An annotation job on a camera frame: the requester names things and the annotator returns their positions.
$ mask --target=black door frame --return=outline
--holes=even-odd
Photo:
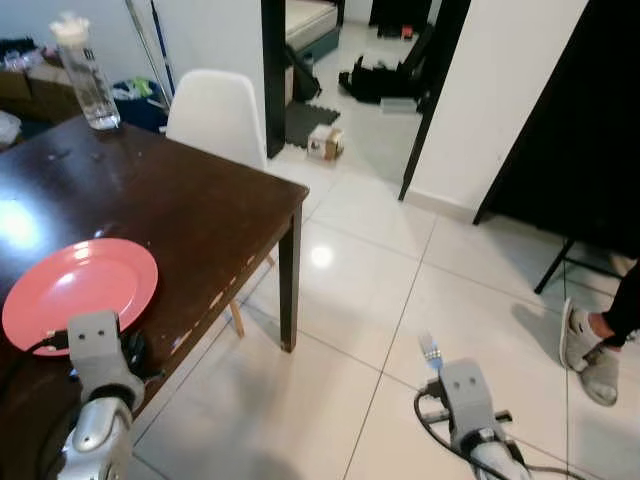
[[[345,0],[332,1],[338,7],[338,25],[342,25]],[[285,143],[285,0],[261,0],[261,10],[267,157],[273,158]]]
[[[431,127],[431,121],[436,113],[440,94],[449,73],[453,54],[458,46],[458,40],[460,39],[464,22],[467,19],[470,5],[471,0],[442,0],[440,5],[433,37],[427,45],[426,53],[426,62],[433,62],[432,71],[429,75],[432,79],[429,98],[423,103],[422,121],[404,171],[402,187],[398,196],[400,201],[404,200],[409,185],[411,185],[413,174],[418,166],[422,148]]]
[[[438,29],[438,25],[436,25],[434,36],[430,41],[430,44],[432,44],[431,49],[438,52],[435,55],[437,65],[432,77],[434,82],[431,87],[431,95],[425,102],[420,127],[405,169],[399,196],[401,201],[404,200],[418,165],[427,132],[431,126],[431,121],[440,99],[440,93],[444,86],[444,80],[458,44],[462,25],[467,17],[470,1],[443,0],[440,6],[436,23],[442,20],[442,22],[450,22],[450,24],[445,29]],[[334,3],[338,6],[338,23],[342,25],[345,0],[334,0]],[[261,0],[261,9],[267,156],[273,158],[282,150],[285,143],[285,0]]]

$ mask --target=dark wooden table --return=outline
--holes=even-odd
[[[137,242],[160,279],[134,328],[148,368],[171,374],[279,242],[281,346],[291,352],[307,194],[132,126],[98,133],[72,119],[0,155],[0,302],[62,247],[97,236]],[[0,375],[18,354],[3,332]],[[80,391],[69,371],[68,357],[34,358],[14,378],[0,403],[0,478],[36,478],[36,459],[44,468],[62,445]],[[146,402],[162,383],[147,387]]]

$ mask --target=bed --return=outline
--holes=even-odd
[[[287,0],[286,40],[301,55],[315,60],[338,46],[339,8],[324,0]]]

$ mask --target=chair leg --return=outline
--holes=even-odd
[[[562,260],[564,260],[564,257],[567,256],[567,253],[569,253],[569,250],[571,249],[571,247],[573,247],[574,243],[576,243],[576,241],[572,238],[568,239],[565,242],[564,246],[562,247],[562,250],[560,250],[560,253],[558,253],[558,256],[553,260],[553,262],[551,262],[551,266],[549,266],[547,273],[544,274],[544,277],[542,277],[542,280],[540,280],[540,283],[538,284],[538,286],[534,288],[533,291],[535,293],[537,293],[538,295],[542,293],[542,290],[547,285],[547,282],[551,279],[551,276],[554,274],[554,272],[560,265],[560,262],[562,262]]]
[[[229,302],[231,307],[231,316],[233,317],[233,323],[236,326],[236,333],[240,338],[244,337],[244,325],[242,324],[242,315],[240,315],[240,309],[238,308],[238,302],[234,298]]]

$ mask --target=gray slipper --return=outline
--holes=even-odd
[[[600,343],[593,334],[590,335],[578,328],[580,320],[584,320],[585,315],[589,315],[589,313],[574,307],[571,299],[567,299],[562,312],[560,363],[563,367],[576,372],[581,372],[588,367],[589,364],[585,357]]]
[[[580,373],[582,388],[597,404],[614,406],[618,401],[618,356],[600,348],[589,354],[587,361],[589,366]]]

